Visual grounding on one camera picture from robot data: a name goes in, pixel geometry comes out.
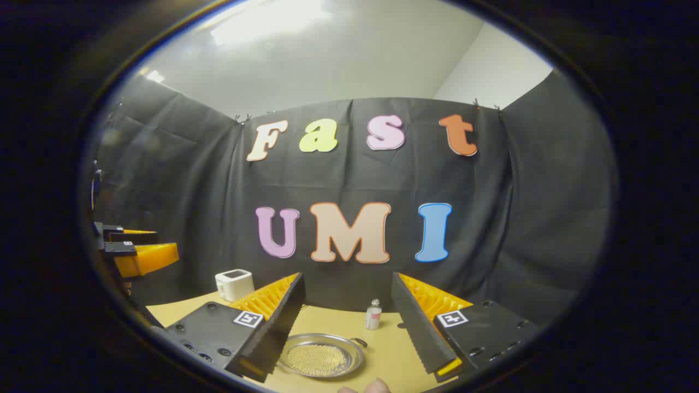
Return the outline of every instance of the glass vial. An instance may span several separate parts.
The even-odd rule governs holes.
[[[374,299],[371,301],[371,306],[366,309],[366,321],[364,327],[367,330],[376,330],[379,328],[379,321],[381,319],[381,306],[379,306],[379,299]]]

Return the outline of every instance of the wooden table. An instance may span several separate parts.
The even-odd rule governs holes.
[[[148,306],[147,309],[167,327],[208,301],[230,305],[218,292],[213,292],[175,303]],[[364,315],[364,312],[306,306],[291,329],[291,335],[325,333],[366,341],[369,346],[363,350],[364,364],[353,373],[324,380],[300,376],[278,366],[267,376],[265,383],[251,381],[283,393],[335,393],[342,386],[362,393],[376,377],[383,379],[392,393],[424,392],[448,383],[438,384],[432,374],[425,372],[408,331],[397,326],[403,321],[400,314],[383,313],[377,330],[364,329]]]

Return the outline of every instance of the yellow letter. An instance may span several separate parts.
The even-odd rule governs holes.
[[[267,152],[264,150],[264,146],[267,145],[268,148],[273,148],[274,144],[277,143],[277,137],[280,132],[284,132],[289,127],[289,122],[282,120],[281,122],[263,124],[257,127],[257,137],[255,138],[255,143],[252,145],[252,150],[250,154],[247,155],[248,161],[260,161],[267,157]]]
[[[386,216],[391,212],[391,205],[372,202],[364,205],[352,227],[347,224],[345,216],[334,203],[315,203],[310,212],[316,217],[318,232],[316,250],[310,257],[318,262],[332,262],[335,253],[330,250],[330,241],[345,261],[349,261],[356,245],[361,241],[361,249],[356,260],[362,264],[382,264],[390,256],[386,252],[384,230]]]
[[[338,130],[338,123],[332,119],[320,119],[312,122],[306,127],[306,135],[301,138],[298,148],[302,152],[329,152],[338,145],[335,139],[335,131]]]

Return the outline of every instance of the black fabric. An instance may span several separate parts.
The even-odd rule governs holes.
[[[388,98],[319,103],[240,124],[141,78],[124,88],[105,127],[96,216],[178,243],[179,262],[134,283],[134,298],[146,304],[214,292],[216,273],[245,269],[255,287],[304,272],[308,304],[364,310],[378,298],[391,311],[391,273],[399,271],[469,301],[490,297],[543,323],[584,284],[610,218],[609,143],[596,114],[570,88],[554,73],[502,119],[464,103]],[[475,156],[449,148],[438,120],[455,113],[473,124]],[[402,119],[405,144],[369,149],[369,119],[390,114]],[[338,146],[301,152],[305,127],[326,117],[338,123]],[[267,157],[246,161],[256,128],[280,120],[289,128]],[[309,207],[317,202],[336,203],[350,224],[365,203],[390,204],[390,260],[311,260],[316,219]],[[417,209],[428,202],[453,206],[449,257],[420,263]],[[260,246],[254,214],[260,206],[276,210],[279,244],[279,211],[301,212],[292,257],[272,257]]]

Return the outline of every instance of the beige letter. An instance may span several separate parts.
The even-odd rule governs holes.
[[[247,155],[248,161],[260,161],[267,157],[267,152],[264,150],[264,146],[267,145],[268,148],[273,148],[274,144],[277,143],[277,137],[280,132],[284,132],[289,127],[289,122],[282,120],[281,122],[263,124],[257,127],[257,137],[255,138],[255,143],[252,145],[252,150],[250,154]]]
[[[324,202],[311,205],[310,212],[316,217],[318,232],[316,250],[310,257],[318,262],[332,262],[335,253],[330,250],[330,241],[345,261],[349,261],[357,243],[361,241],[361,249],[356,260],[362,264],[382,264],[388,262],[390,256],[386,252],[384,230],[386,216],[391,212],[391,205],[372,202],[364,205],[356,215],[354,224],[350,227],[338,206]]]

